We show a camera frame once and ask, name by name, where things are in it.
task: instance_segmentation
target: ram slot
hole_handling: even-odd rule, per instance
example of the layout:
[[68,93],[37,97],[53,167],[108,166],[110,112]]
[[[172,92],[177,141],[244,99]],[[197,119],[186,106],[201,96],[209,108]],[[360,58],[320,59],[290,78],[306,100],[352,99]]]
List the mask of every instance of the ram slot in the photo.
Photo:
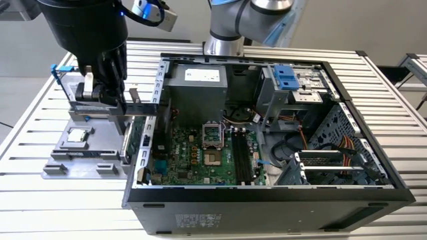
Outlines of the ram slot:
[[245,185],[250,184],[250,159],[249,159],[249,148],[244,132],[233,132],[230,135],[232,142],[232,156],[234,164],[234,178],[236,184]]

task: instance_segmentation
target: power supply label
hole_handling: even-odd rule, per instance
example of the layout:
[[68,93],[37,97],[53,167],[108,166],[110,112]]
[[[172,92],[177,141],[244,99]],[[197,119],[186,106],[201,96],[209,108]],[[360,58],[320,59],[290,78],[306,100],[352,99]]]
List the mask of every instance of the power supply label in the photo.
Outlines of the power supply label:
[[218,82],[220,70],[214,69],[192,69],[185,70],[185,81]]

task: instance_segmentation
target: aluminum workbench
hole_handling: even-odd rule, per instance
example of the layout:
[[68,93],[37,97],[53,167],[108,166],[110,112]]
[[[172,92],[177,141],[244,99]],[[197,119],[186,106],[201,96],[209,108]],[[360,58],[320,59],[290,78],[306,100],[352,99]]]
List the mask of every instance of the aluminum workbench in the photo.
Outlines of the aluminum workbench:
[[[160,53],[201,54],[190,43],[128,42],[125,89],[149,101]],[[354,51],[246,46],[248,57],[328,61],[416,202],[350,233],[193,235],[190,239],[427,239],[427,123],[365,56]],[[61,65],[76,65],[70,54]],[[0,239],[154,239],[121,209],[125,180],[44,180],[50,150],[66,125],[68,101],[46,81],[0,146]]]
[[427,86],[427,55],[406,53],[397,66],[405,67]]

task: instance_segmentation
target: motherboard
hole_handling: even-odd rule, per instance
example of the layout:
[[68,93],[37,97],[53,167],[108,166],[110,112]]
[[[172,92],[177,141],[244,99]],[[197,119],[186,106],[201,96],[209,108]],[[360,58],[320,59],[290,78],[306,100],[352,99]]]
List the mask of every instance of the motherboard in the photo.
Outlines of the motherboard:
[[154,185],[265,185],[254,132],[214,128],[210,123],[176,127],[168,156],[154,160]]

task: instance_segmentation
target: open computer tower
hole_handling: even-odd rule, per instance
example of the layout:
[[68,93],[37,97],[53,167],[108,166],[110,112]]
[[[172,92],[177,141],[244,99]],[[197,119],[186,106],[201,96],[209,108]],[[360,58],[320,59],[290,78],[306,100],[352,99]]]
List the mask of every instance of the open computer tower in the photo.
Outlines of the open computer tower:
[[162,54],[122,204],[148,234],[350,231],[414,201],[321,61]]

